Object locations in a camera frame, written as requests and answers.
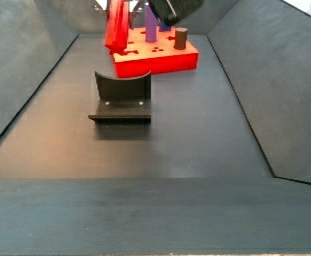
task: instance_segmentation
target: black holder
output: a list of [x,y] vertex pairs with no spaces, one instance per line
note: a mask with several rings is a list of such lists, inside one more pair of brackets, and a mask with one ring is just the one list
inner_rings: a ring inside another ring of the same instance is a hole
[[98,92],[96,114],[88,118],[100,121],[150,121],[150,73],[144,76],[113,79],[94,72]]

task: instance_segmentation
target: gray floor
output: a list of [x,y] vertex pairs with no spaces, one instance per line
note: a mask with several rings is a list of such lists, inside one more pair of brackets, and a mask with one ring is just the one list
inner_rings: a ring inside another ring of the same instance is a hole
[[0,255],[311,253],[311,186],[271,177],[206,37],[132,126],[86,118],[101,39],[76,40],[0,141]]
[[150,125],[94,125],[101,39],[74,42],[1,140],[0,179],[271,177],[205,36],[197,70],[152,78]]

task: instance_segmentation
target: red block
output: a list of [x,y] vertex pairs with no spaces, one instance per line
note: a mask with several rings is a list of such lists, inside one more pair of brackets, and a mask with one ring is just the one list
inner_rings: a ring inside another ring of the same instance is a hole
[[113,54],[118,78],[141,76],[150,71],[160,74],[196,68],[198,52],[186,41],[185,49],[173,48],[174,30],[157,32],[157,41],[145,42],[145,29],[128,31],[128,45],[124,54]]
[[124,0],[110,1],[104,43],[110,53],[121,53],[126,48],[128,15],[128,2]]

